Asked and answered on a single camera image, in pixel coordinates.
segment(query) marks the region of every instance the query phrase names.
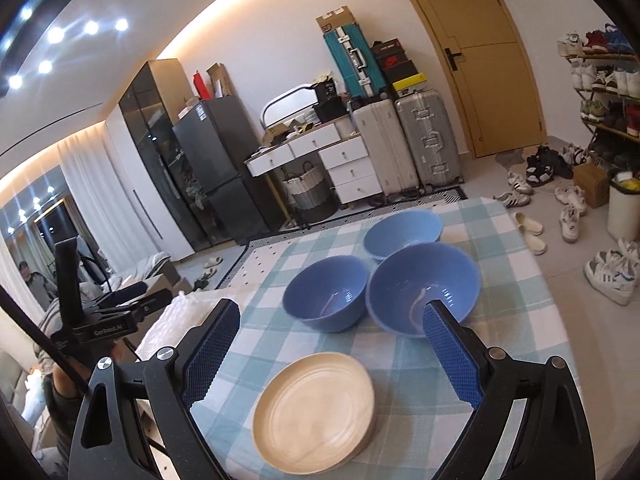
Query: metal screw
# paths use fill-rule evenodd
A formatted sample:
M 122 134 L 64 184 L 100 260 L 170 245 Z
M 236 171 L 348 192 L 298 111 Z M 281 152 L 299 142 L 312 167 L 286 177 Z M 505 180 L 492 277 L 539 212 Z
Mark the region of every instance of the metal screw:
M 156 354 L 158 359 L 160 359 L 161 361 L 170 359 L 172 355 L 174 355 L 174 349 L 170 346 L 165 346 L 164 348 L 159 349 L 158 353 Z
M 491 357 L 491 359 L 495 359 L 496 361 L 501 361 L 502 359 L 507 357 L 507 352 L 505 352 L 499 346 L 492 346 L 491 348 L 489 348 L 489 357 Z
M 565 360 L 561 357 L 558 357 L 557 355 L 551 358 L 551 364 L 556 368 L 564 368 L 566 366 Z
M 100 368 L 100 370 L 106 370 L 111 366 L 112 363 L 113 361 L 110 357 L 103 357 L 98 361 L 98 368 Z

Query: ceiling light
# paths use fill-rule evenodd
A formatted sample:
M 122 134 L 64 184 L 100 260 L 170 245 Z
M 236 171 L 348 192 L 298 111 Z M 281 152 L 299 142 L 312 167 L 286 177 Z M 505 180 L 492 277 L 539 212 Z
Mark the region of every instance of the ceiling light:
M 123 31 L 123 30 L 127 30 L 128 28 L 129 28 L 129 23 L 127 23 L 127 20 L 125 20 L 124 18 L 120 18 L 116 22 L 116 30 Z
M 40 72 L 41 74 L 48 74 L 49 72 L 51 72 L 51 69 L 52 69 L 51 62 L 49 60 L 46 60 L 40 63 L 38 67 L 38 72 Z
M 18 89 L 22 86 L 22 77 L 19 75 L 12 75 L 9 78 L 9 86 L 13 89 Z
M 86 25 L 84 26 L 84 31 L 87 34 L 91 34 L 94 35 L 96 32 L 98 32 L 98 24 L 95 22 L 87 22 Z
M 53 27 L 47 34 L 49 43 L 60 43 L 65 37 L 65 31 L 60 27 Z

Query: person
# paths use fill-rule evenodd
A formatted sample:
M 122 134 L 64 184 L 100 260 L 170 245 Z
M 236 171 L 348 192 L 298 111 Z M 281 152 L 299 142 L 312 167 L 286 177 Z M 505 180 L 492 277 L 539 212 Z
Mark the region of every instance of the person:
M 103 343 L 100 351 L 94 349 L 93 353 L 109 355 L 114 361 L 122 362 L 126 355 L 126 347 L 121 342 L 107 342 Z M 68 358 L 68 360 L 80 376 L 88 382 L 92 370 L 76 359 Z M 52 480 L 66 480 L 71 441 L 82 405 L 82 393 L 57 364 L 54 365 L 52 373 L 44 376 L 42 387 L 47 409 L 56 431 L 56 448 L 43 450 L 40 465 Z
M 20 270 L 20 274 L 33 294 L 33 297 L 46 312 L 51 301 L 58 295 L 58 288 L 55 283 L 50 282 L 37 270 L 31 272 L 29 264 L 24 260 L 18 264 L 18 270 Z

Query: tablecloth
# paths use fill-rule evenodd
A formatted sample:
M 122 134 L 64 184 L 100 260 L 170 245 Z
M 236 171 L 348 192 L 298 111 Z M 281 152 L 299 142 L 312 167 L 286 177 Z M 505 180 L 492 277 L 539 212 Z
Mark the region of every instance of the tablecloth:
M 575 376 L 558 309 L 535 257 L 503 206 L 478 198 L 433 210 L 444 222 L 442 241 L 466 251 L 481 269 L 482 291 L 465 324 L 485 345 L 501 346 L 517 359 L 545 362 L 551 355 L 561 355 Z M 376 396 L 371 443 L 354 460 L 318 475 L 319 479 L 429 479 L 462 431 L 471 408 L 456 397 L 426 340 L 384 332 L 368 316 L 346 332 L 321 334 L 282 309 L 287 283 L 322 258 L 355 254 L 373 268 L 361 242 L 379 220 L 354 222 L 261 248 L 261 253 L 252 254 L 255 263 L 250 259 L 232 283 L 256 283 L 257 287 L 206 398 L 191 413 L 213 453 L 236 479 L 293 478 L 260 458 L 252 441 L 252 417 L 269 381 L 287 364 L 314 352 L 338 351 L 355 357 L 369 371 Z M 523 406 L 519 401 L 512 411 L 487 478 L 500 476 Z

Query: blue bowl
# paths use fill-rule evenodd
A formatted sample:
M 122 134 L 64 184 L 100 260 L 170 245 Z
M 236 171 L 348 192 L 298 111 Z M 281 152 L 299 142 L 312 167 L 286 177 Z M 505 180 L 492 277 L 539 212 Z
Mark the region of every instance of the blue bowl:
M 369 269 L 355 256 L 331 256 L 303 269 L 287 285 L 287 314 L 320 332 L 341 332 L 366 311 Z
M 414 244 L 435 242 L 442 234 L 442 220 L 431 211 L 411 209 L 375 224 L 364 237 L 364 250 L 381 262 L 396 251 Z
M 459 248 L 443 243 L 416 244 L 382 262 L 367 285 L 367 309 L 376 323 L 408 337 L 425 337 L 424 307 L 442 300 L 462 322 L 480 294 L 478 265 Z

